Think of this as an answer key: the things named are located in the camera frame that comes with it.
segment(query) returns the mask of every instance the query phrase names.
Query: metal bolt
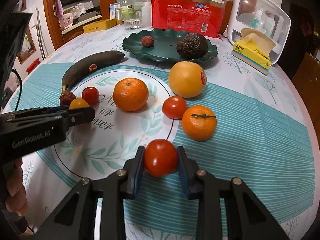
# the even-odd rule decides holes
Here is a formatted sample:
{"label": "metal bolt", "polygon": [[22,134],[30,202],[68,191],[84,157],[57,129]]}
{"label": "metal bolt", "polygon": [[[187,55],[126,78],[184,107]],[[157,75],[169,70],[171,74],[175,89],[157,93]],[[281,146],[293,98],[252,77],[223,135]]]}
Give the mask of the metal bolt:
{"label": "metal bolt", "polygon": [[232,180],[232,182],[233,182],[234,184],[236,184],[236,185],[240,185],[240,184],[242,183],[242,180],[239,179],[239,178],[234,178],[234,179]]}
{"label": "metal bolt", "polygon": [[87,185],[90,182],[90,179],[89,178],[82,178],[81,181],[82,181],[82,185]]}
{"label": "metal bolt", "polygon": [[117,171],[116,171],[116,174],[117,174],[118,176],[124,176],[124,175],[126,174],[126,172],[125,172],[125,170],[117,170]]}
{"label": "metal bolt", "polygon": [[204,176],[207,174],[207,172],[205,170],[197,170],[197,174],[198,176]]}

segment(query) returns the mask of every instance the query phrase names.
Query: dark green tray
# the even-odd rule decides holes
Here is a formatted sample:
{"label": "dark green tray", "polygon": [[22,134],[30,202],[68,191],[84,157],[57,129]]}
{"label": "dark green tray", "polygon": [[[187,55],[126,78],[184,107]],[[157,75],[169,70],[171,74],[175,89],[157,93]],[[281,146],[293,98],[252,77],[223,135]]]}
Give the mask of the dark green tray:
{"label": "dark green tray", "polygon": [[[177,43],[180,38],[186,35],[188,32],[180,31],[177,32],[172,29],[160,30],[153,29],[151,31],[142,30],[139,33],[132,33],[128,38],[123,39],[122,47],[125,51],[130,52],[134,57],[137,58],[149,58],[156,62],[161,61],[186,61],[177,52]],[[141,38],[144,36],[151,36],[155,43],[151,48],[145,48],[141,44]],[[208,42],[208,53],[201,58],[195,58],[190,60],[191,62],[201,63],[206,62],[210,59],[215,58],[218,55],[216,45],[212,45]]]}

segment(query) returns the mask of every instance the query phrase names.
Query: black cable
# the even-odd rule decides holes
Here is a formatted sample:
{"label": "black cable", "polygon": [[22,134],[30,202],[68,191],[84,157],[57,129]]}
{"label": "black cable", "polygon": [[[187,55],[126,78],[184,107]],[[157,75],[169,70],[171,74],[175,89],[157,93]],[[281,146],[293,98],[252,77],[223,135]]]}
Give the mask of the black cable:
{"label": "black cable", "polygon": [[21,93],[22,93],[22,79],[19,75],[19,73],[15,70],[15,69],[11,69],[11,72],[12,73],[15,73],[15,75],[17,76],[17,78],[19,79],[19,83],[20,83],[20,91],[19,91],[19,96],[18,96],[18,100],[17,100],[17,104],[16,104],[16,109],[15,111],[17,111],[18,109],[18,105],[19,105],[19,102],[20,102],[20,97],[21,97]]}
{"label": "black cable", "polygon": [[29,228],[29,230],[30,230],[32,233],[34,233],[34,231],[31,229],[31,227],[30,227],[30,226],[28,226],[28,228]]}

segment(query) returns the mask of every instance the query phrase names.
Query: tomato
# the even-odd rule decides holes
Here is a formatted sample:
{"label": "tomato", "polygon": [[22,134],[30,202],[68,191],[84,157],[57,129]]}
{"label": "tomato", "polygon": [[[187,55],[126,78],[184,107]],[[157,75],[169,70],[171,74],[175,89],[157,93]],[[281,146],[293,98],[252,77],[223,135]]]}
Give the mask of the tomato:
{"label": "tomato", "polygon": [[170,119],[180,119],[186,110],[187,103],[179,96],[167,98],[162,105],[162,112]]}
{"label": "tomato", "polygon": [[144,166],[153,177],[162,177],[176,170],[178,153],[173,144],[165,139],[151,141],[144,153]]}
{"label": "tomato", "polygon": [[95,87],[87,87],[82,91],[81,97],[92,106],[99,101],[99,91]]}
{"label": "tomato", "polygon": [[88,106],[89,106],[88,103],[84,99],[76,98],[71,102],[69,109],[83,108]]}

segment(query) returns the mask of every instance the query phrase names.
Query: placemat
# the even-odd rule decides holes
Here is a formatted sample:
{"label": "placemat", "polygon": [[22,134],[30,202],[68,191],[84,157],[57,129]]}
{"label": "placemat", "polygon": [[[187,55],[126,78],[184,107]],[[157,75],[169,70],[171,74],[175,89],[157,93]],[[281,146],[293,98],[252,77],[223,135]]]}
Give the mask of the placemat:
{"label": "placemat", "polygon": [[[18,109],[57,106],[62,75],[72,64],[44,64],[37,69],[23,86]],[[124,65],[101,69],[87,78],[125,68],[149,72],[168,83],[167,72]],[[16,100],[17,95],[10,102],[12,109]],[[201,168],[218,178],[242,178],[279,223],[312,205],[315,172],[305,126],[254,98],[211,83],[187,103],[205,105],[218,117],[211,140],[192,141],[180,126],[173,140],[175,146],[183,145]],[[70,187],[76,183],[59,167],[50,148],[37,153]],[[137,199],[125,202],[128,221],[180,235],[195,234],[196,214],[197,202],[184,198],[177,174],[162,179],[145,176]],[[223,228],[226,235],[225,218]]]}

